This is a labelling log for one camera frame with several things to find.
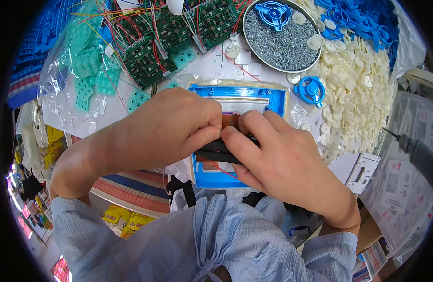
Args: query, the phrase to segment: drill bit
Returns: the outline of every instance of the drill bit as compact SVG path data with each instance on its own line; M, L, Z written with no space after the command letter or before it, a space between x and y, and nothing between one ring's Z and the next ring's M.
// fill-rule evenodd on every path
M384 129L385 131L387 131L388 133L392 134L392 135L397 139L397 141L400 141L400 135L397 135L397 134L395 134L395 133L389 131L388 129L385 129L384 127L383 127L383 129Z

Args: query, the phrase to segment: pile of screws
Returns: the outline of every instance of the pile of screws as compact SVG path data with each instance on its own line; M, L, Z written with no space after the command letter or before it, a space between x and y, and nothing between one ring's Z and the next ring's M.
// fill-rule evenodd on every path
M299 12L292 8L292 14ZM299 71L309 67L318 57L307 45L307 40L317 34L315 26L306 19L304 24L295 23L291 17L282 31L264 25L258 12L251 9L244 23L246 40L253 51L266 63L284 71Z

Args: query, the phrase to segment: blue plastic case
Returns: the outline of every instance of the blue plastic case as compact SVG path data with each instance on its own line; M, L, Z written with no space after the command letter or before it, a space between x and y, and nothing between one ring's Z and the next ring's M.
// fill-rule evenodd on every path
M278 115L284 116L286 101L285 90L258 87L198 86L197 84L191 85L188 89L204 98L264 98L268 100L268 104L265 106L264 111L272 110ZM202 163L196 161L195 154L191 155L191 159L197 188L229 189L248 187L236 178L233 178L224 172L203 171Z

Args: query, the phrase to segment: shirt sleeve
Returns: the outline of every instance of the shirt sleeve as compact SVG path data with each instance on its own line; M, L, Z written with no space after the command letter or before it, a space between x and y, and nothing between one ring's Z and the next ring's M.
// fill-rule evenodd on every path
M351 281L356 263L357 237L338 232L310 239L304 244L302 258L311 281Z
M56 197L51 203L53 238L74 281L105 281L117 250L124 245L100 216L77 199Z

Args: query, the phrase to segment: finger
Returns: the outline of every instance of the finger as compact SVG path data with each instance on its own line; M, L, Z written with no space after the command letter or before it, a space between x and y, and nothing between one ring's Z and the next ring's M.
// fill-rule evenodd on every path
M272 110L267 110L263 113L263 116L270 122L277 132L287 132L293 128L284 120L284 118L282 118L282 116L279 116Z
M204 99L201 112L204 113L202 125L211 125L223 129L223 108L221 104L213 99Z
M253 175L252 172L249 171L246 166L233 163L232 167L234 168L235 173L237 174L237 177L241 182L250 187L254 187L259 191L262 190L262 183Z
M247 167L255 166L262 152L251 140L233 126L227 126L221 132L221 138L227 149Z
M277 131L270 122L256 110L242 114L238 119L238 127L241 133L254 135L260 144L268 143L272 136L277 135Z
M213 126L199 128L190 136L188 136L183 145L182 150L186 155L190 155L194 151L202 148L204 145L221 137L221 131Z

